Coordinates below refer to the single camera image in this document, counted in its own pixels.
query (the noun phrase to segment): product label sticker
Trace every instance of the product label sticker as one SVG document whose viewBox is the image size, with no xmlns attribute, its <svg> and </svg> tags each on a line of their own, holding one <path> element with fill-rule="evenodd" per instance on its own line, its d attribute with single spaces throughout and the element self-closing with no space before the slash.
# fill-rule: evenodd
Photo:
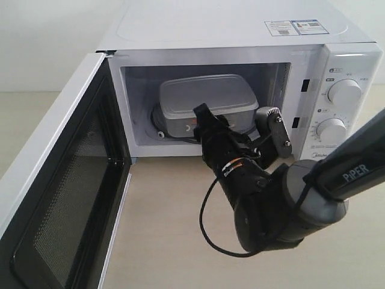
<svg viewBox="0 0 385 289">
<path fill-rule="evenodd" d="M 265 21 L 272 36 L 297 36 L 299 32 L 291 21 Z"/>
<path fill-rule="evenodd" d="M 329 34 L 318 20 L 265 21 L 272 36 L 302 36 Z"/>
<path fill-rule="evenodd" d="M 292 20 L 291 24 L 301 35 L 329 34 L 316 19 Z"/>
</svg>

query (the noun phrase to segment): microwave door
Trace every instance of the microwave door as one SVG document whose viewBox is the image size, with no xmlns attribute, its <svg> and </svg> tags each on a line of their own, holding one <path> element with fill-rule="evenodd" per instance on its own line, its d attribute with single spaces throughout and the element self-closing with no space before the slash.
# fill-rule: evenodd
<svg viewBox="0 0 385 289">
<path fill-rule="evenodd" d="M 131 158 L 105 54 L 89 54 L 0 182 L 0 287 L 97 288 Z"/>
</svg>

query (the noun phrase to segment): microwave oven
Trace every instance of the microwave oven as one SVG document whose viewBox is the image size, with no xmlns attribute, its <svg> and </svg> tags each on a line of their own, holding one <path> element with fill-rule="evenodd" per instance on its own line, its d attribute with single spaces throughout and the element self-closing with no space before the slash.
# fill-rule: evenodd
<svg viewBox="0 0 385 289">
<path fill-rule="evenodd" d="M 131 159 L 200 155 L 159 138 L 166 81 L 239 75 L 282 112 L 295 159 L 351 133 L 382 50 L 326 1 L 128 1 L 0 181 L 1 288 L 101 288 Z"/>
</svg>

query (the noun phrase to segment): control knob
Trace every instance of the control knob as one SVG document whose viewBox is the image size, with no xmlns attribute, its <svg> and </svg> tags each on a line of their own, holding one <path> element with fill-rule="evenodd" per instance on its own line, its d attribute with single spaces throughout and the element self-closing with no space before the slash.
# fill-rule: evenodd
<svg viewBox="0 0 385 289">
<path fill-rule="evenodd" d="M 360 101 L 362 90 L 353 79 L 344 79 L 330 88 L 327 97 L 332 104 L 338 107 L 352 107 Z"/>
<path fill-rule="evenodd" d="M 321 122 L 316 129 L 316 135 L 325 143 L 338 145 L 347 134 L 347 128 L 340 119 L 327 119 Z"/>
</svg>

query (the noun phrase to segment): gray container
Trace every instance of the gray container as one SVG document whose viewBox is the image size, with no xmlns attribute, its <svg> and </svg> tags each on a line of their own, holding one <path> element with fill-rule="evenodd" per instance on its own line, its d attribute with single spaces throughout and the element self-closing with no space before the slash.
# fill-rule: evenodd
<svg viewBox="0 0 385 289">
<path fill-rule="evenodd" d="M 254 125 L 258 101 L 246 80 L 235 74 L 176 79 L 162 83 L 160 105 L 167 132 L 172 137 L 193 137 L 193 109 L 206 103 L 214 115 L 222 114 L 234 131 Z"/>
</svg>

